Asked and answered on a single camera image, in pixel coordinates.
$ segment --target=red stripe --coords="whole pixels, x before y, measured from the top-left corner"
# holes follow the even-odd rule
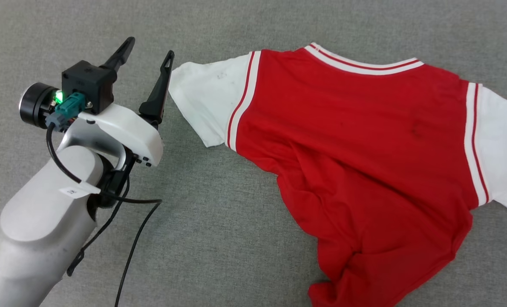
[[[477,158],[477,151],[475,150],[475,129],[477,128],[477,97],[479,95],[479,84],[475,84],[475,102],[473,105],[473,136],[471,138],[472,147],[473,147],[473,156],[475,157],[475,163],[477,163],[477,170],[479,171],[479,177],[481,178],[481,183],[483,184],[483,189],[485,190],[485,204],[489,202],[489,191],[487,189],[487,185],[485,184],[485,179],[483,178],[483,172],[481,172],[481,164],[479,163],[479,159]]]
[[[392,67],[384,67],[384,68],[376,67],[376,68],[373,68],[373,67],[366,67],[366,66],[361,66],[361,65],[349,63],[349,62],[343,61],[343,60],[341,60],[339,58],[335,58],[334,56],[328,55],[327,53],[323,52],[322,50],[319,50],[318,47],[315,46],[315,45],[310,44],[310,47],[313,47],[319,53],[323,54],[324,56],[327,56],[328,58],[331,58],[332,60],[335,60],[335,61],[340,62],[342,64],[347,64],[348,66],[353,66],[353,67],[357,67],[357,68],[363,68],[364,70],[393,70],[395,68],[400,68],[400,67],[407,66],[407,65],[410,65],[410,64],[415,64],[415,63],[417,63],[417,62],[420,61],[420,60],[414,60],[414,61],[411,61],[409,63],[404,63],[404,64],[392,66]]]
[[[240,105],[242,105],[243,101],[244,101],[244,97],[246,97],[246,90],[248,89],[248,82],[250,81],[250,70],[252,68],[252,62],[254,60],[254,54],[255,54],[255,51],[252,52],[252,55],[251,55],[251,58],[250,58],[250,63],[248,64],[248,73],[246,74],[246,85],[244,86],[244,93],[242,94],[242,98],[240,99],[240,103],[238,103],[238,105],[234,108],[234,111],[232,113],[232,115],[230,116],[230,120],[229,120],[229,129],[228,129],[228,132],[227,132],[227,146],[230,148],[230,127],[233,123],[233,118],[234,118],[234,114],[236,113],[236,110],[238,110],[238,108],[240,107]]]

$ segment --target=teal connector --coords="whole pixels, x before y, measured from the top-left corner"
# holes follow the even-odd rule
[[[55,112],[45,118],[45,125],[55,124],[55,130],[61,131],[68,124],[68,121],[77,117],[82,111],[86,109],[85,95],[80,93],[73,93],[66,97],[66,99],[55,106]]]

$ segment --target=robotic arm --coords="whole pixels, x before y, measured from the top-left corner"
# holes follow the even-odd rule
[[[128,38],[102,66],[80,61],[65,70],[62,91],[35,83],[23,94],[20,117],[47,128],[52,159],[0,214],[0,307],[39,306],[67,270],[71,275],[92,242],[84,247],[96,227],[98,208],[117,210],[121,202],[160,204],[160,200],[124,196],[134,165],[151,167],[160,162],[163,145],[158,125],[174,53],[168,52],[156,86],[136,114],[114,104],[112,93],[117,71],[134,42]],[[51,141],[55,130],[65,133],[57,151]],[[99,153],[117,157],[117,164]],[[125,183],[127,190],[120,197]]]

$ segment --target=red and white jersey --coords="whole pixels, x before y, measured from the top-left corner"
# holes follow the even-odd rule
[[[315,307],[395,305],[454,258],[470,210],[507,207],[507,100],[416,58],[254,51],[183,64],[170,94],[205,146],[278,176],[331,280]]]

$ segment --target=green led light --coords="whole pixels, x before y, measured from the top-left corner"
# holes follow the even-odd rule
[[[64,94],[62,93],[62,91],[57,91],[55,93],[55,102],[57,104],[61,104],[62,101],[64,101]]]

